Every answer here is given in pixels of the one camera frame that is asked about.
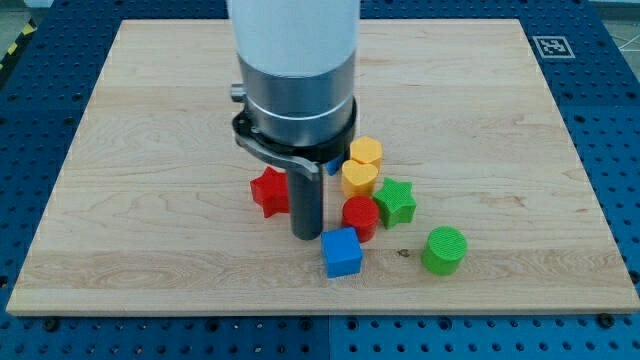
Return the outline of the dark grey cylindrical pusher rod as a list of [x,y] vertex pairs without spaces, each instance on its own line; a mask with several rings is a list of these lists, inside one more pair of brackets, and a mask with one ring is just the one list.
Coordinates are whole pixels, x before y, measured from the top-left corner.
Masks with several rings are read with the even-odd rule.
[[323,176],[309,179],[301,172],[286,171],[291,230],[301,240],[313,240],[323,231]]

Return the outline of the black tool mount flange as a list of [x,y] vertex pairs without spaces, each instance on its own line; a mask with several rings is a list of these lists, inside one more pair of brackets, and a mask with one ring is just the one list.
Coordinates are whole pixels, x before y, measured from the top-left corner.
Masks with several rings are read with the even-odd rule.
[[242,110],[232,120],[234,140],[238,146],[260,161],[301,173],[311,181],[320,178],[320,165],[332,161],[347,152],[354,138],[357,123],[357,102],[352,100],[352,110],[345,127],[331,139],[309,146],[293,146],[277,143],[255,129],[247,112]]

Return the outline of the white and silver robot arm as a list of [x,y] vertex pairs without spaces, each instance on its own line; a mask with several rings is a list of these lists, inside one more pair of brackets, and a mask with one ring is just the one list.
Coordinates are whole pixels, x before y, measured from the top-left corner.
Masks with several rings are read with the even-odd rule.
[[294,236],[323,230],[322,165],[345,154],[357,125],[357,0],[228,0],[243,105],[236,143],[284,170]]

